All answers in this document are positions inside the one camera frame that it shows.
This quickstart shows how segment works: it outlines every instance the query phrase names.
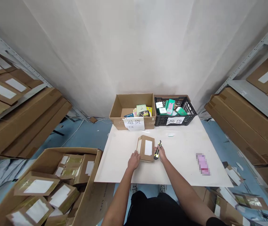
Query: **yellow box cutter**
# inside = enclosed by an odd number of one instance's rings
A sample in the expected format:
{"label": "yellow box cutter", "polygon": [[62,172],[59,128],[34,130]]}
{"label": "yellow box cutter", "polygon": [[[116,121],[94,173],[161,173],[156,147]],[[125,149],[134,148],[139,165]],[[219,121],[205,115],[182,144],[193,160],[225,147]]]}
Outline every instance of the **yellow box cutter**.
{"label": "yellow box cutter", "polygon": [[158,147],[157,147],[157,149],[156,149],[156,151],[155,151],[155,155],[154,155],[154,159],[156,160],[156,159],[158,159],[159,158],[159,149],[158,149]]}

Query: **floor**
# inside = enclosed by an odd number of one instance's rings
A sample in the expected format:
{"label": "floor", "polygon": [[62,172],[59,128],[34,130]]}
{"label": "floor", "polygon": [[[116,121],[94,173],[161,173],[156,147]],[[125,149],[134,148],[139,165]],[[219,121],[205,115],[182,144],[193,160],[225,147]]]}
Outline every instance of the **floor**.
{"label": "floor", "polygon": [[[71,122],[70,120],[65,120],[63,123],[59,124],[56,128],[57,131],[65,134],[64,136],[60,136],[58,134],[52,133],[45,143],[39,148],[39,150],[33,156],[33,159],[36,159],[45,148],[51,147],[61,147],[69,137],[76,131],[78,126],[81,124],[81,120],[76,122]],[[254,178],[251,170],[248,167],[244,158],[241,158],[237,149],[233,144],[228,140],[226,135],[220,129],[216,122],[210,121],[202,121],[202,124],[209,135],[211,142],[213,143],[221,161],[227,161],[231,166],[235,166],[238,168],[241,176],[246,179],[244,184],[240,186],[236,186],[235,188],[230,188],[232,192],[245,192],[252,193],[263,197],[268,204],[268,198],[264,193],[261,186],[257,183]],[[104,150],[106,145],[106,141],[108,138],[108,133],[110,132],[112,124],[109,120],[98,121],[95,124],[83,122],[78,131],[71,137],[71,139],[64,145],[64,147],[88,147],[88,148],[99,148]],[[241,170],[236,163],[239,163],[243,170]],[[143,191],[146,196],[154,197],[158,194],[158,185],[146,185],[140,184],[139,190]],[[167,194],[169,194],[173,199],[177,201],[177,197],[175,192],[172,189],[172,186],[167,187]],[[129,195],[127,213],[130,206],[131,194]],[[252,210],[249,208],[240,208],[240,212],[243,216],[248,219],[253,220],[263,220],[261,214],[257,210]]]}

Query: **hand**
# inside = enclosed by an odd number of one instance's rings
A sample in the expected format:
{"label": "hand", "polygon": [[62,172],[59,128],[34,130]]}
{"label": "hand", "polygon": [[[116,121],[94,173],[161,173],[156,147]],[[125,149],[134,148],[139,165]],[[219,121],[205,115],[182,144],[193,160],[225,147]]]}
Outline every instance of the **hand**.
{"label": "hand", "polygon": [[135,169],[137,169],[139,162],[140,162],[140,154],[138,154],[138,152],[135,150],[128,161],[128,169],[134,171]]}
{"label": "hand", "polygon": [[155,151],[157,150],[157,148],[159,149],[159,157],[160,157],[160,161],[163,163],[167,158],[165,155],[165,150],[163,148],[163,146],[159,147],[159,145],[157,147],[154,147]]}

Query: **person's left hand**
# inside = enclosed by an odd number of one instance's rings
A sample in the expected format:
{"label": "person's left hand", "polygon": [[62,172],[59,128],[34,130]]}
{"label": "person's left hand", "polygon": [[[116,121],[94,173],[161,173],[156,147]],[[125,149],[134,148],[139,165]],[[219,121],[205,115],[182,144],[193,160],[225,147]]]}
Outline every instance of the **person's left hand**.
{"label": "person's left hand", "polygon": [[128,161],[128,169],[134,171],[135,169],[137,169],[139,162],[140,162],[140,154],[138,154],[138,152],[135,150]]}

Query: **white table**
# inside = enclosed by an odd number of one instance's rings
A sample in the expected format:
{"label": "white table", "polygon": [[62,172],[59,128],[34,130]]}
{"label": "white table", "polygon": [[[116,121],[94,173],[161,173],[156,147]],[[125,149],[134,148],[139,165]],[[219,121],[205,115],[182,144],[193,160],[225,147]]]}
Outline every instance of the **white table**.
{"label": "white table", "polygon": [[[158,126],[147,132],[117,130],[112,125],[94,181],[119,183],[137,147],[138,137],[146,135],[155,138],[155,144],[162,141],[167,158],[192,186],[233,187],[198,116],[188,126]],[[206,156],[210,176],[200,173],[197,153]],[[153,163],[140,162],[132,183],[171,184],[160,159]]]}

